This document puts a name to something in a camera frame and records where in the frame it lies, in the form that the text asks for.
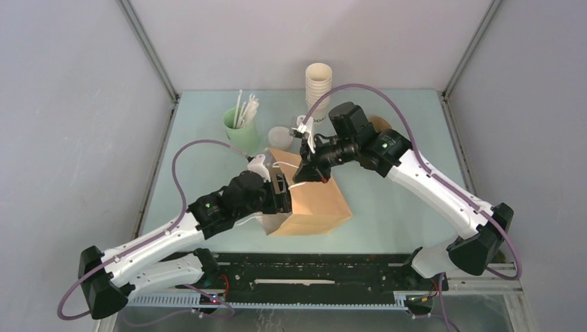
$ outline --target table surface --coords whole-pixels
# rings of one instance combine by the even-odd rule
[[[402,110],[422,154],[457,184],[464,181],[453,148],[442,106],[434,90],[385,90]],[[268,145],[267,133],[274,126],[286,126],[291,117],[305,114],[305,92],[245,91],[260,100],[255,118],[261,136],[258,151]],[[237,91],[188,91],[181,95],[161,168],[150,197],[142,233],[172,220],[181,208],[171,177],[171,160],[176,151],[192,140],[211,138],[228,141],[223,130],[224,112],[235,106]],[[385,118],[395,130],[406,135],[389,105],[370,91],[346,90],[332,96],[330,107],[351,101],[363,107],[367,116]],[[316,132],[334,134],[329,121],[317,124]],[[299,151],[294,141],[290,152]],[[196,145],[182,153],[177,174],[188,203],[218,190],[246,168],[246,160],[219,145]],[[249,221],[223,232],[194,248],[215,252],[276,253],[404,253],[420,246],[432,246],[453,236],[452,227],[431,207],[400,185],[367,171],[358,163],[333,167],[353,217],[329,234],[297,237],[266,236],[261,225]]]

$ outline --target gray floor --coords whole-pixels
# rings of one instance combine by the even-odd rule
[[[513,331],[503,297],[465,295],[445,297],[449,318],[462,332]],[[176,308],[127,307],[120,315],[131,322],[148,322],[166,315]],[[440,313],[436,301],[435,313]],[[120,319],[116,332],[144,331],[255,331],[255,332],[324,332],[330,331],[423,331],[445,332],[442,320],[437,318],[412,321],[401,311],[345,311],[345,310],[255,310],[241,309],[228,320],[204,318],[185,314],[159,324],[132,328]]]

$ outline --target metal frame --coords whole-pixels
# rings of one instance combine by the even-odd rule
[[[171,79],[169,75],[165,71],[159,56],[156,54],[156,51],[145,32],[145,29],[136,14],[136,11],[132,5],[132,0],[117,0],[120,4],[121,10],[123,14],[129,21],[129,24],[137,36],[137,39],[141,43],[141,47],[145,51],[149,61],[153,64],[156,72],[159,75],[160,80],[162,81],[165,89],[168,91],[170,95],[170,99],[174,103],[174,108],[172,110],[172,116],[166,128],[165,137],[162,142],[162,145],[159,149],[159,158],[155,164],[155,170],[153,173],[153,177],[150,182],[150,186],[148,188],[146,198],[145,198],[145,209],[148,208],[151,200],[151,191],[154,185],[154,180],[156,175],[158,174],[161,164],[160,159],[163,155],[163,151],[166,146],[167,138],[170,132],[170,128],[174,119],[174,111],[177,108],[178,101],[179,101],[179,94],[173,87],[171,83]],[[456,69],[449,80],[446,88],[443,92],[439,93],[439,99],[442,105],[442,109],[446,118],[446,123],[449,128],[449,133],[451,134],[451,139],[453,141],[453,146],[455,147],[455,152],[458,157],[459,166],[461,168],[462,176],[465,181],[465,185],[467,190],[476,194],[475,189],[475,181],[473,179],[473,174],[469,169],[468,162],[467,162],[467,154],[464,150],[464,147],[461,144],[460,134],[458,131],[458,124],[455,121],[455,118],[452,114],[451,107],[450,107],[450,97],[452,92],[454,92],[454,88],[460,79],[460,76],[463,73],[463,70],[467,67],[469,60],[471,59],[472,55],[475,53],[477,47],[479,47],[482,38],[485,36],[487,29],[490,23],[493,21],[494,17],[496,16],[500,5],[503,3],[503,0],[493,0],[490,4],[489,8],[487,9],[482,21],[480,22],[479,27],[475,31],[473,38],[469,42],[466,51],[464,52],[459,64],[457,65]],[[136,234],[140,232],[141,229],[141,221],[143,219],[143,212],[138,219],[138,225],[136,228]],[[496,270],[500,270],[501,272],[505,271],[506,273],[510,271],[511,273],[514,271],[515,267],[513,264],[491,264],[492,268]],[[474,277],[468,275],[462,271],[453,271],[446,274],[447,281],[449,283],[449,288],[446,295],[503,295],[506,307],[509,313],[509,318],[512,323],[512,327],[514,332],[534,332],[536,331],[536,327],[534,325],[534,321],[532,320],[532,315],[530,310],[527,306],[527,301],[522,291],[522,287],[520,281],[507,281],[501,280],[490,273],[484,273],[479,277]],[[414,295],[420,294],[421,292],[396,292],[395,295],[402,296],[402,295]],[[112,332],[114,330],[116,324],[116,317],[117,315],[112,315],[108,318],[103,320],[96,321],[93,332]]]

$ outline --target paper bag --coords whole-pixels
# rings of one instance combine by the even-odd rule
[[[278,149],[269,149],[285,175],[288,185],[293,185],[301,157]],[[271,235],[327,234],[352,217],[343,194],[334,177],[327,183],[307,182],[290,189],[292,213]]]

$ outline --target green cup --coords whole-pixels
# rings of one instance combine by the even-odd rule
[[[233,121],[235,119],[236,107],[229,109],[222,118],[226,135],[231,142],[231,145],[241,149],[248,155],[254,154],[259,147],[259,135],[257,135],[257,127],[255,121],[251,121],[248,125],[241,129],[233,128]]]

